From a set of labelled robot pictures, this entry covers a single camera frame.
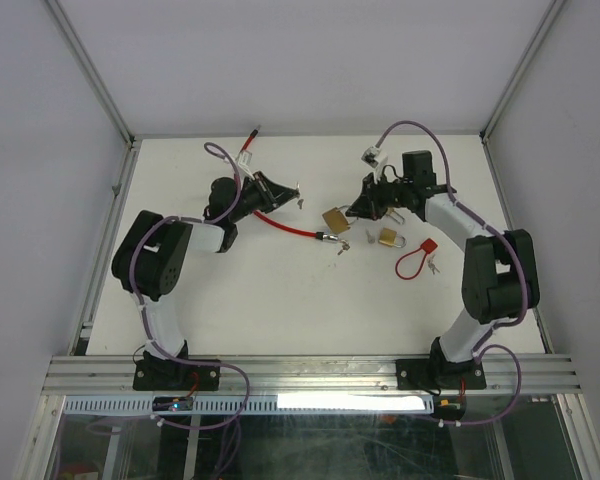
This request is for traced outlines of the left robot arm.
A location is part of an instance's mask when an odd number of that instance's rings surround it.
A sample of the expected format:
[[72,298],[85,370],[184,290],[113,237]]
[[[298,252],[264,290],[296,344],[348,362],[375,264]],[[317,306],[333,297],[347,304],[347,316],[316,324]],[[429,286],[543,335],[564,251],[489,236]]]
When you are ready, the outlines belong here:
[[220,177],[210,186],[201,220],[164,217],[143,210],[118,250],[111,271],[141,315],[146,335],[142,368],[168,388],[189,377],[187,341],[168,296],[193,250],[224,253],[238,235],[237,223],[256,212],[270,213],[300,197],[300,190],[275,183],[257,171],[242,180]]

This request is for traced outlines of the silver keys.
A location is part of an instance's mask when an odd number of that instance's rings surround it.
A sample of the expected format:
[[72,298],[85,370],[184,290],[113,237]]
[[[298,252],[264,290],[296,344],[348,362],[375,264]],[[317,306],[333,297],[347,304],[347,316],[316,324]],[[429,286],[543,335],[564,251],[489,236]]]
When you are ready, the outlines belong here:
[[432,273],[433,275],[436,275],[436,274],[439,274],[439,273],[440,273],[440,270],[439,270],[439,268],[438,268],[438,267],[437,267],[437,265],[435,264],[435,256],[434,256],[434,255],[432,255],[432,256],[430,256],[430,257],[428,258],[428,260],[427,260],[427,265],[428,265],[428,268],[429,268],[429,270],[431,271],[431,273]]

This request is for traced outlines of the small brass padlock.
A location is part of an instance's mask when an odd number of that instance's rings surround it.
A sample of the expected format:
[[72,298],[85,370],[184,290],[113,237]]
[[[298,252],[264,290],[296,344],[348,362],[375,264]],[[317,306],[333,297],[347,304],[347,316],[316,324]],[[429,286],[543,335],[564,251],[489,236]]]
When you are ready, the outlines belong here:
[[398,225],[404,225],[406,222],[406,219],[399,212],[392,208],[387,210],[386,216]]

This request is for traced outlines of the red thin-cable padlock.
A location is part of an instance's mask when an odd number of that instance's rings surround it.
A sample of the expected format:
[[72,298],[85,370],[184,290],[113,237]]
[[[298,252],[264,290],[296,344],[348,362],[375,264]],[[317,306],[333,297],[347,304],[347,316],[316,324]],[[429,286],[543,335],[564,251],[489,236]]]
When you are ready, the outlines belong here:
[[403,281],[412,281],[420,276],[428,259],[438,249],[438,243],[428,238],[416,249],[401,255],[395,265],[394,273]]

